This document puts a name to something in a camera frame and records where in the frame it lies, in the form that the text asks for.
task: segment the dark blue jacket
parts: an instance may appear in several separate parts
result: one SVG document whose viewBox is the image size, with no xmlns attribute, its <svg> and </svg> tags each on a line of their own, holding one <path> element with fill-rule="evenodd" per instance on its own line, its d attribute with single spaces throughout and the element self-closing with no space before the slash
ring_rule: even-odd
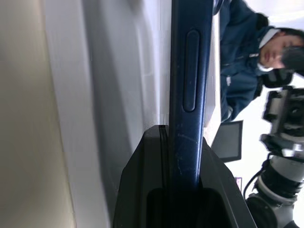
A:
<svg viewBox="0 0 304 228">
<path fill-rule="evenodd" d="M 222 121 L 232 121 L 253 100 L 258 84 L 259 44 L 271 27 L 257 31 L 257 14 L 243 0 L 225 0 L 220 11 Z M 228 118 L 229 106 L 232 114 Z"/>
</svg>

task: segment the white collar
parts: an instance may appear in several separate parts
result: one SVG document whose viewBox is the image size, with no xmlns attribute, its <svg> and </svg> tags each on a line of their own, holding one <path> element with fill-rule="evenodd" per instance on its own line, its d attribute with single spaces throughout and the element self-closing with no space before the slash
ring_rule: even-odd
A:
<svg viewBox="0 0 304 228">
<path fill-rule="evenodd" d="M 259 45 L 259 49 L 261 49 L 268 41 L 271 40 L 272 37 L 274 37 L 274 35 L 278 32 L 280 32 L 281 30 L 279 29 L 275 29 L 275 28 L 271 28 L 267 33 L 266 35 L 263 37 L 263 39 L 261 40 L 260 42 L 260 45 Z M 269 71 L 272 71 L 273 68 L 266 68 L 264 67 L 262 64 L 258 63 L 257 64 L 259 70 L 261 71 L 264 71 L 264 72 L 269 72 Z"/>
</svg>

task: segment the person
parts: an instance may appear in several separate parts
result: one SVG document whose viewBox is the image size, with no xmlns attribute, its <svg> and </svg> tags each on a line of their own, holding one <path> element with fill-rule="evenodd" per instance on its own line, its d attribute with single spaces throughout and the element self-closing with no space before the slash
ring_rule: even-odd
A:
<svg viewBox="0 0 304 228">
<path fill-rule="evenodd" d="M 268 26 L 243 0 L 224 0 L 219 18 L 221 119 L 229 122 L 255 98 L 261 75 L 285 67 L 283 50 L 304 46 L 304 32 Z"/>
</svg>

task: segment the monitor screen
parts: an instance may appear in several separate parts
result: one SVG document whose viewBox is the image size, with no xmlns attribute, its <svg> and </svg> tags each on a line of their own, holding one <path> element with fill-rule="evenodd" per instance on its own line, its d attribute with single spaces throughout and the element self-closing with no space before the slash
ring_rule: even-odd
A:
<svg viewBox="0 0 304 228">
<path fill-rule="evenodd" d="M 243 121 L 220 125 L 211 148 L 223 162 L 242 158 L 242 129 Z"/>
</svg>

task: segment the beige wall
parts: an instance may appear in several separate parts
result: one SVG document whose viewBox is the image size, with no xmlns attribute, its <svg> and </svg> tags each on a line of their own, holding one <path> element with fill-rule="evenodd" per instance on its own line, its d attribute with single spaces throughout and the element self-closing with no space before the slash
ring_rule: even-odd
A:
<svg viewBox="0 0 304 228">
<path fill-rule="evenodd" d="M 0 1 L 0 227 L 75 227 L 39 0 Z"/>
</svg>

